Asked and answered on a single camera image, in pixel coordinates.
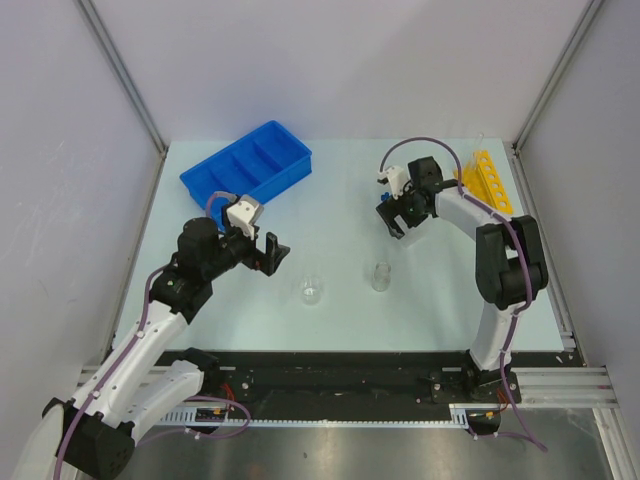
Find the clear glass flask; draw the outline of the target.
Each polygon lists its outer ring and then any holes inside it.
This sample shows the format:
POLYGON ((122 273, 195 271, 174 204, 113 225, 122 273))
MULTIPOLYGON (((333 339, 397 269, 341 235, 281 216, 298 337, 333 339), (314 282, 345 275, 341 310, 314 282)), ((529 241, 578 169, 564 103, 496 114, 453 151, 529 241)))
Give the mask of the clear glass flask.
POLYGON ((303 267, 299 280, 300 297, 304 305, 317 305, 324 292, 324 277, 321 270, 313 264, 303 267))

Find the blue divided plastic bin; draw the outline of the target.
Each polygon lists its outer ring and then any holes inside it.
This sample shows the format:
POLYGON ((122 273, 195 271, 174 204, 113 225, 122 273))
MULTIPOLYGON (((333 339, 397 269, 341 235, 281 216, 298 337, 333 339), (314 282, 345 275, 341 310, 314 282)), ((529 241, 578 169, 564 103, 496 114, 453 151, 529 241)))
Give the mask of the blue divided plastic bin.
POLYGON ((216 191, 249 195, 265 204, 312 172, 312 151, 272 120, 180 174, 193 200, 221 221, 223 198, 216 191))

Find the clear plastic well plate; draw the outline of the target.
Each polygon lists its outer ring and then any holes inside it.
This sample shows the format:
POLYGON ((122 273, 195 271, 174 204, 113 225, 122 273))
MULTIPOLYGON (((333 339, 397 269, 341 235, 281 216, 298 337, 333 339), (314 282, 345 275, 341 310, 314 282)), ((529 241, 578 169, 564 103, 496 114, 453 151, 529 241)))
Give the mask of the clear plastic well plate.
POLYGON ((401 244, 404 248, 409 248, 424 238, 425 232, 421 229, 421 226, 409 219, 407 213, 403 210, 403 207, 398 200, 389 197, 384 202, 393 202, 395 204, 398 211, 396 221, 405 233, 402 239, 395 239, 389 234, 395 241, 401 244))

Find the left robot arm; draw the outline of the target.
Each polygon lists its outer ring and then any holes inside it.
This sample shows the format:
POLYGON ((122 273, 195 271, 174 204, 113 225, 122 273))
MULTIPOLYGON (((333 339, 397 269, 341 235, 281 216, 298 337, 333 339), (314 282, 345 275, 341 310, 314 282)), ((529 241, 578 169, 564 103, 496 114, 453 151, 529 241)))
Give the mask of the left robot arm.
POLYGON ((277 271, 290 249, 267 233, 266 248, 259 250, 257 231, 252 220, 220 229, 199 217, 184 225, 169 263, 148 277, 141 316, 125 340, 70 400, 51 401, 63 417, 50 478, 60 478, 64 465, 96 479, 117 477, 164 415, 191 397, 207 400, 219 392, 216 359, 197 349, 155 382, 142 381, 211 298, 215 279, 239 264, 266 276, 277 271))

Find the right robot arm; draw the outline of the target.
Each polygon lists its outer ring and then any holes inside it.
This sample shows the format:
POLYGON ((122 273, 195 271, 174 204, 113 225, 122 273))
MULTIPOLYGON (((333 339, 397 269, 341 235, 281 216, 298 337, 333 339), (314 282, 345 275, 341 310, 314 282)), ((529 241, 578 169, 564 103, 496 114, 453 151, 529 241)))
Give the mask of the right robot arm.
POLYGON ((390 194, 376 207, 390 235, 416 228, 430 217, 457 227, 475 242, 475 282, 484 301, 478 332, 461 367, 461 389, 484 401, 506 381, 511 349, 522 313, 548 284, 537 221, 510 217, 475 197, 456 180, 445 180, 436 160, 423 157, 383 168, 377 181, 390 194))

